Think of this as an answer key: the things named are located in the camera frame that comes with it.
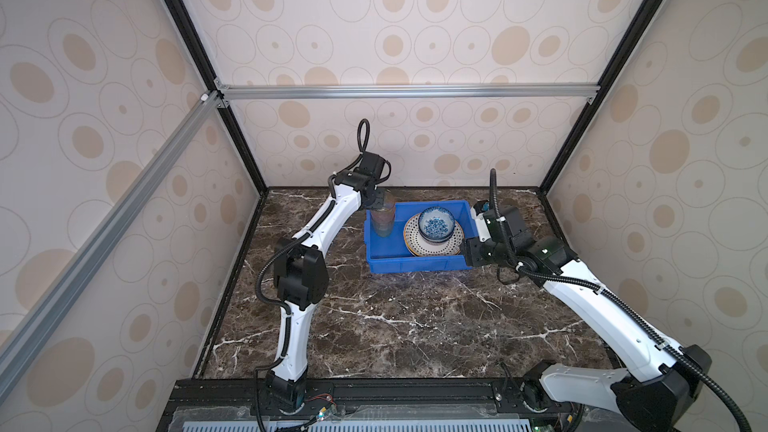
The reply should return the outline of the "yellow transparent cup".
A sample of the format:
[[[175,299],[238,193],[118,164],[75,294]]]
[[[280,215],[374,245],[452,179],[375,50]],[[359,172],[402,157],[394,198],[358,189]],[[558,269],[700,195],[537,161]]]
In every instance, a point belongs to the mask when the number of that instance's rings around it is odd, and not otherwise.
[[[383,191],[382,195],[376,200],[373,208],[370,210],[371,220],[373,221],[393,221],[395,220],[395,198],[389,191]]]

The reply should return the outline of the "dotted yellow rim plate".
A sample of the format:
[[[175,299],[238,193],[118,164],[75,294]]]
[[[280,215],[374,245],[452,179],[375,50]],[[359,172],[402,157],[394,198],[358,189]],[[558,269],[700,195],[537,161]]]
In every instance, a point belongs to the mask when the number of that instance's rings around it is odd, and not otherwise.
[[[453,233],[447,241],[441,243],[429,242],[421,235],[418,226],[418,216],[414,215],[405,223],[403,239],[406,248],[414,256],[454,256],[460,253],[465,234],[459,222],[456,221]]]

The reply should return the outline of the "green transparent cup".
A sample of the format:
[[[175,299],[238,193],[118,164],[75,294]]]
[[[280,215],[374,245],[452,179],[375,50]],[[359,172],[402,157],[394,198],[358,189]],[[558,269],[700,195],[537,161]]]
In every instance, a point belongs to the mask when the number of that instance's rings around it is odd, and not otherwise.
[[[393,221],[379,221],[379,222],[373,221],[372,229],[377,236],[386,238],[392,234],[392,231],[394,229],[394,222]]]

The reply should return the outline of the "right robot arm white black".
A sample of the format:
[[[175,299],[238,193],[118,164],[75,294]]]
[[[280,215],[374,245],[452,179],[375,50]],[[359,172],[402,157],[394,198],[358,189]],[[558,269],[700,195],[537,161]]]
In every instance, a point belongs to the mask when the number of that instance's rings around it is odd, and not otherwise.
[[[495,172],[488,200],[476,203],[473,212],[478,234],[465,241],[466,263],[508,268],[517,278],[530,279],[575,312],[622,363],[616,369],[594,369],[539,362],[519,386],[530,412],[578,403],[618,413],[640,431],[672,431],[707,388],[739,430],[750,430],[736,401],[709,376],[710,355],[697,345],[680,344],[645,320],[559,238],[535,239],[517,208],[501,208]]]

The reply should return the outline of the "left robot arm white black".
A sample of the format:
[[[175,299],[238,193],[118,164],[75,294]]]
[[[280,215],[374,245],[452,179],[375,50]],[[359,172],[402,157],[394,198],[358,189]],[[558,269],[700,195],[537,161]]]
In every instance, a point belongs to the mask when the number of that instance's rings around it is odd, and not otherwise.
[[[280,308],[281,325],[275,359],[256,371],[265,373],[265,389],[286,411],[297,411],[304,402],[310,328],[329,286],[330,245],[354,213],[384,203],[379,185],[389,178],[391,165],[367,150],[370,129],[369,120],[359,122],[357,158],[329,176],[325,202],[299,232],[278,242],[257,277],[257,298]]]

